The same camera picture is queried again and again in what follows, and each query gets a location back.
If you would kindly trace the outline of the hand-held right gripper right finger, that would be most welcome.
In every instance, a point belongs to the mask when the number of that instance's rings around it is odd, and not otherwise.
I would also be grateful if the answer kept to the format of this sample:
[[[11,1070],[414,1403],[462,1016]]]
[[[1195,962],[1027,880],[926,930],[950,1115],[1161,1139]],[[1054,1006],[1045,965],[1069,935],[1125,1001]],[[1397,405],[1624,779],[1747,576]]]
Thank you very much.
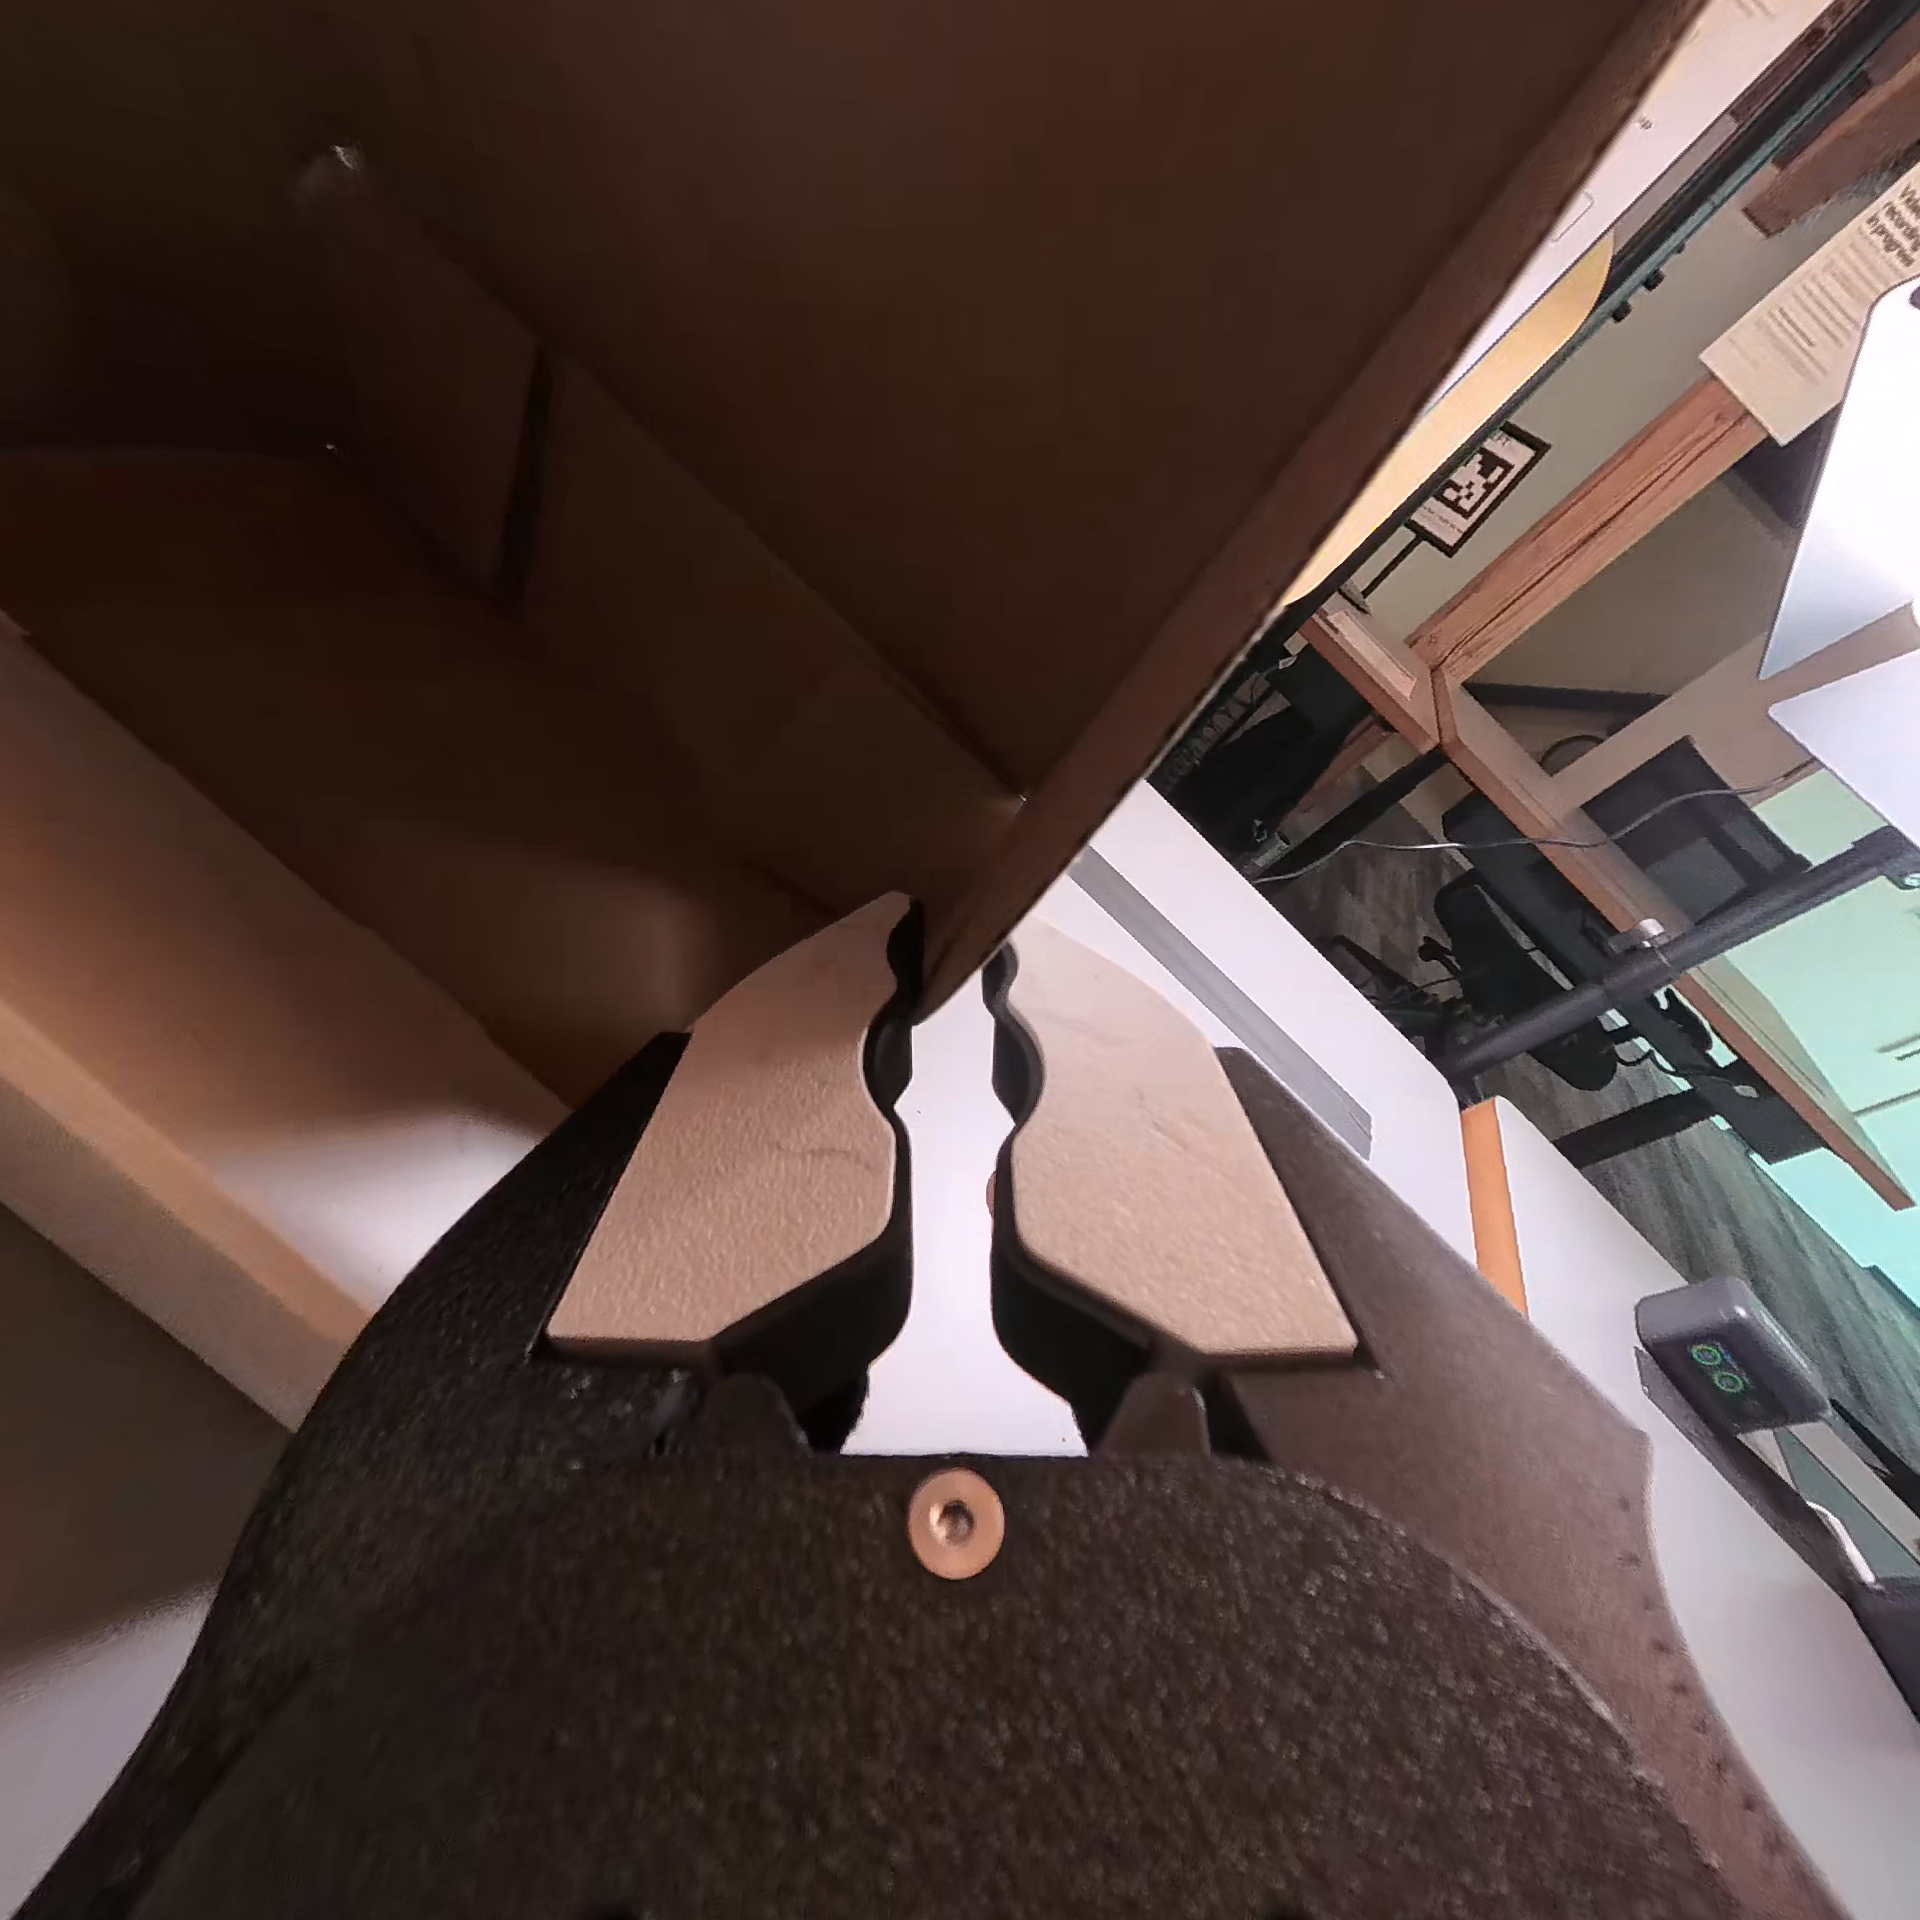
[[[1237,1376],[1349,1369],[1359,1333],[1230,1064],[1152,984],[1045,920],[987,965],[991,1323],[1096,1451],[1129,1393],[1173,1381],[1203,1438]]]

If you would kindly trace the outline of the white panel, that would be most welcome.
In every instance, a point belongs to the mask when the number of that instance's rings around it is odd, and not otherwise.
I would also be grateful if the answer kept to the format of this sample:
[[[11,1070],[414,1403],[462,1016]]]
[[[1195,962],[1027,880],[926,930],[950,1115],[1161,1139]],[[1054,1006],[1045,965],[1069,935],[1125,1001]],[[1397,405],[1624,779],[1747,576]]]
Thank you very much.
[[[1917,285],[1882,295],[1814,481],[1807,523],[1767,635],[1762,679],[1819,665],[1822,683],[1770,703],[1768,719],[1917,838],[1917,654],[1835,677],[1859,635],[1914,639],[1917,609]]]

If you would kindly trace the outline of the cardboard box with lid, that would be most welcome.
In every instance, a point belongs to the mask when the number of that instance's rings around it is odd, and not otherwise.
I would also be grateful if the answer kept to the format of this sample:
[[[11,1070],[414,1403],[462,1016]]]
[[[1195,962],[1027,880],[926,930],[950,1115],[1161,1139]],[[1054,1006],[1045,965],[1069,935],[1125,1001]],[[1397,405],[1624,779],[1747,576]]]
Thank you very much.
[[[957,990],[1699,5],[3,5],[3,1207],[297,1429],[889,893]]]

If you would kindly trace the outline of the grey tape strip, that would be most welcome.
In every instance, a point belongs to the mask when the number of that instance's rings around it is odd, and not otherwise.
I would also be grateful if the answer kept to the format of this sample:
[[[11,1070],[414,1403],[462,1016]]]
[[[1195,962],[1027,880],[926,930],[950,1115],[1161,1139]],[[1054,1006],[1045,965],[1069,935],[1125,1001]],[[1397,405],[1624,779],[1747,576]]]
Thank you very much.
[[[1237,1038],[1238,1046],[1293,1091],[1331,1135],[1358,1159],[1371,1159],[1373,1122],[1368,1110],[1106,857],[1095,850],[1081,853],[1069,866],[1069,878],[1163,971],[1207,1006],[1210,1016]]]

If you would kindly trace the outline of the paper notice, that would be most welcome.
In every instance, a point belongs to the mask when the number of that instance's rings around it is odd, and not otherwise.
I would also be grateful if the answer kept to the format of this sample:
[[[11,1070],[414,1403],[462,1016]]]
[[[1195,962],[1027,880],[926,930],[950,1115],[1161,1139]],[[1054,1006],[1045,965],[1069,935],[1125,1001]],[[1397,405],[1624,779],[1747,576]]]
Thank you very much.
[[[1873,305],[1917,275],[1917,166],[1770,288],[1698,363],[1785,446],[1847,392]]]

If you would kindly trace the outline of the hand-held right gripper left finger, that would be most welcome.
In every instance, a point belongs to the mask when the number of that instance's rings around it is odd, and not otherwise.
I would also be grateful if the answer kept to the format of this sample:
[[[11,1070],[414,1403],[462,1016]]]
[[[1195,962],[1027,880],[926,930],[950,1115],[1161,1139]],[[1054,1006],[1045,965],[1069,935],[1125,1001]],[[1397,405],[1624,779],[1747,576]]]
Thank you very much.
[[[910,1147],[923,913],[882,893],[735,983],[685,1034],[545,1319],[578,1361],[779,1389],[850,1440],[913,1287]]]

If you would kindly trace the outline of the light wooden table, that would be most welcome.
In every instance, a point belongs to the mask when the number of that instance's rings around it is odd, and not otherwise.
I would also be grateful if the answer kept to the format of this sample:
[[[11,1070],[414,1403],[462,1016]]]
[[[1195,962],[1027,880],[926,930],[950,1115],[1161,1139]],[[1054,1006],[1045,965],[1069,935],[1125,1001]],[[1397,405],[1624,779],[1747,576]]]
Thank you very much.
[[[1882,1161],[1863,1126],[1842,1110],[1840,1094],[1816,1066],[1781,1010],[1741,974],[1727,950],[1681,965],[1678,941],[1690,919],[1655,883],[1617,840],[1602,838],[1582,807],[1557,793],[1546,774],[1511,730],[1471,695],[1471,674],[1598,577],[1633,544],[1723,477],[1765,426],[1712,375],[1623,443],[1592,474],[1523,529],[1408,639],[1381,638],[1343,598],[1331,593],[1309,613],[1302,635],[1312,657],[1330,665],[1338,683],[1363,698],[1363,714],[1335,733],[1335,754],[1306,793],[1342,779],[1382,741],[1397,736],[1414,751],[1403,765],[1414,782],[1448,765],[1488,798],[1542,853],[1616,937],[1643,920],[1658,920],[1663,974],[1630,998],[1670,984],[1707,1027],[1757,1073],[1813,1133],[1891,1209],[1912,1195]]]

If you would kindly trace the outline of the printed instruction sheet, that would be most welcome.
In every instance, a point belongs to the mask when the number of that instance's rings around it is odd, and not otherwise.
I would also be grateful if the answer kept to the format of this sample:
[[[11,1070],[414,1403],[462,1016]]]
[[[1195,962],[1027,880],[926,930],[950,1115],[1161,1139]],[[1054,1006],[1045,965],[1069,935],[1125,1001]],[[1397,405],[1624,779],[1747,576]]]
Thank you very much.
[[[1550,229],[1558,272],[1729,121],[1734,102],[1802,41],[1827,2],[1707,2]]]

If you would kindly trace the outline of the grey display device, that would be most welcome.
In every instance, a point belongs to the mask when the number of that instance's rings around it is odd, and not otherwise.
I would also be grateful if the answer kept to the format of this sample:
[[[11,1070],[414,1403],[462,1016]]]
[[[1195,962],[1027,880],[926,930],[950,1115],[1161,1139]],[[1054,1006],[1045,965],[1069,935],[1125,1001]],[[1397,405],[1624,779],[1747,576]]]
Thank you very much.
[[[1813,1361],[1741,1278],[1649,1290],[1633,1307],[1643,1353],[1707,1425],[1729,1438],[1824,1424]]]

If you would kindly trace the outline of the black and white tag sign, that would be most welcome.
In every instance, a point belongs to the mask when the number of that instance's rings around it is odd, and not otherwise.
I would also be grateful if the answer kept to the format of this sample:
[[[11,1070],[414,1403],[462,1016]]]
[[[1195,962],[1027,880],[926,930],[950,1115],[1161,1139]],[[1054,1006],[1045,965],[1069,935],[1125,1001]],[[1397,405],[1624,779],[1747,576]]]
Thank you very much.
[[[1453,557],[1550,450],[1517,422],[1491,424],[1408,513],[1409,533]]]

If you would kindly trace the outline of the black office chair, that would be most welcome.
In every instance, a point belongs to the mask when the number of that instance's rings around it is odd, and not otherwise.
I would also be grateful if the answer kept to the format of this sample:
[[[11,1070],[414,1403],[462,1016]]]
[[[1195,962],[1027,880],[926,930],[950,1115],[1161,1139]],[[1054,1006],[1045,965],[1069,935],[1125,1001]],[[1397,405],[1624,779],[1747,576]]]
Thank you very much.
[[[1530,1013],[1557,998],[1568,984],[1502,905],[1471,875],[1439,887],[1433,913],[1442,937],[1423,937],[1417,954],[1437,965],[1442,979],[1425,986],[1394,971],[1382,958],[1346,935],[1320,941],[1320,953],[1343,977],[1425,1058],[1437,1059],[1453,1040],[1467,1040],[1482,1025]],[[1608,1087],[1624,1064],[1662,1058],[1633,1031],[1614,1031],[1587,1021],[1574,1032],[1535,1046],[1529,1058],[1571,1090]]]

